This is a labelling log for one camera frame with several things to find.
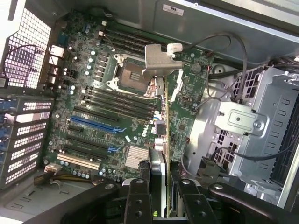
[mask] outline label sticker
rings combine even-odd
[[[163,4],[163,10],[166,12],[169,12],[169,13],[180,15],[180,16],[182,16],[184,14],[183,9],[175,8],[173,6],[169,6],[166,4]]]

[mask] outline pci slot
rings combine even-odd
[[[66,136],[66,139],[68,140],[68,141],[76,141],[76,142],[78,142],[78,143],[82,143],[82,144],[84,144],[84,145],[88,145],[88,146],[92,146],[92,147],[95,147],[95,148],[98,148],[98,149],[100,149],[100,150],[104,150],[105,152],[107,151],[107,148],[106,147],[104,147],[104,146],[101,146],[101,145],[99,145],[98,143],[96,143],[96,142],[93,142],[93,141],[89,141],[89,140],[85,140],[85,139],[82,139],[82,138],[78,138],[78,137],[76,137],[76,136],[72,136],[72,135],[67,135]]]
[[[99,122],[95,122],[92,120],[84,119],[84,118],[81,118],[78,116],[71,116],[71,121],[77,122],[77,123],[80,123],[83,125],[91,126],[91,127],[94,127],[94,128],[100,129],[100,130],[104,130],[106,132],[114,133],[114,134],[116,134],[118,132],[124,132],[126,130],[126,128],[119,129],[117,127],[111,127],[111,126],[104,125],[104,124],[101,124]]]
[[[74,126],[74,125],[69,125],[68,130],[80,133],[80,132],[83,132],[84,128]]]
[[[65,145],[64,149],[66,151],[71,150],[71,151],[74,151],[74,152],[77,152],[77,153],[81,153],[81,154],[83,154],[85,156],[89,156],[91,158],[97,158],[97,159],[102,159],[102,160],[107,159],[107,155],[105,155],[105,154],[101,154],[99,152],[94,152],[94,151],[84,149],[84,148],[79,148],[79,147],[76,147],[76,146]]]
[[[99,170],[100,165],[101,165],[98,162],[90,162],[89,160],[82,159],[82,158],[76,157],[74,155],[63,154],[63,153],[59,153],[57,155],[57,159],[65,161],[65,162],[69,162],[70,164],[76,164],[79,166],[83,166],[83,167],[87,167],[87,168],[95,169],[95,170]]]
[[[91,111],[91,110],[88,110],[88,109],[83,108],[83,107],[75,106],[74,111],[84,113],[84,114],[87,114],[87,115],[91,115],[91,116],[94,116],[94,117],[97,117],[97,118],[100,118],[100,119],[106,119],[106,120],[117,122],[117,118],[115,118],[115,117],[111,117],[111,116],[108,116],[106,114],[99,113],[99,112],[96,112],[96,111]]]

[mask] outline white label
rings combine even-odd
[[[131,142],[131,139],[129,138],[129,136],[126,135],[125,138],[126,138],[127,142]]]
[[[163,4],[163,10],[166,12],[169,12],[169,13],[180,15],[180,16],[182,16],[184,14],[183,9],[175,8],[173,6],[169,6],[166,4]]]

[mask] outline blue expansion slot bracket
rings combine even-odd
[[[78,116],[71,116],[71,121],[74,121],[74,122],[77,122],[77,123],[80,123],[83,125],[91,126],[91,127],[97,128],[97,129],[101,129],[106,132],[111,132],[114,134],[117,134],[119,132],[124,132],[127,129],[127,128],[120,129],[118,127],[111,127],[111,126],[104,125],[104,124],[101,124],[101,123],[98,123],[98,122],[95,122],[92,120],[84,119],[84,118],[81,118]]]

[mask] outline green circuit board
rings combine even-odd
[[[137,65],[138,69],[145,67],[145,63],[142,53],[136,52],[136,50],[127,46],[118,45],[119,42],[117,40],[114,42],[114,39],[101,40],[99,31],[103,27],[103,20],[103,18],[73,12],[67,17],[67,28],[59,35],[57,45],[66,49],[64,68],[67,69],[68,73],[70,71],[73,72],[74,75],[61,75],[62,77],[58,81],[58,85],[61,88],[57,90],[56,104],[49,128],[50,133],[47,135],[48,144],[46,144],[44,161],[59,164],[61,160],[57,159],[57,155],[59,151],[63,150],[65,145],[90,150],[91,153],[99,152],[100,150],[106,158],[98,159],[100,163],[99,170],[72,164],[64,165],[63,167],[70,172],[76,170],[92,175],[98,175],[99,171],[104,169],[103,175],[122,181],[139,176],[137,168],[126,166],[130,147],[154,147],[154,140],[157,135],[153,131],[153,122],[155,114],[161,108],[161,102],[158,98],[143,97],[144,92],[140,89],[144,85],[137,85],[139,89],[119,85],[119,91],[112,91],[107,86],[107,81],[113,81],[113,78],[118,75],[119,69],[126,68],[120,67],[115,55],[128,55],[125,62],[130,65]],[[134,37],[144,38],[153,42],[163,44],[175,42],[114,21],[108,21],[105,26],[107,26],[107,30],[124,32],[126,35],[133,35]],[[69,46],[72,46],[73,51],[68,50]],[[184,72],[181,77],[182,87],[175,100],[169,104],[171,133],[169,140],[171,159],[180,161],[186,139],[191,133],[195,120],[195,107],[200,103],[205,88],[206,70],[212,64],[213,57],[208,57],[205,52],[199,49],[192,49],[185,53],[177,54],[176,60],[183,61]],[[174,71],[168,76],[167,85],[170,98],[177,87],[177,81],[178,71]],[[113,110],[113,107],[117,107],[123,102],[122,100],[131,102],[132,107],[124,105],[119,111]],[[76,107],[98,112],[114,120],[102,119],[99,116],[79,112],[74,109]],[[114,133],[82,122],[73,122],[72,118],[74,117],[81,117],[121,131]],[[69,130],[70,125],[82,128],[82,131]],[[73,141],[68,138],[69,136],[92,142],[93,146]],[[79,158],[90,158],[79,152],[68,153]]]

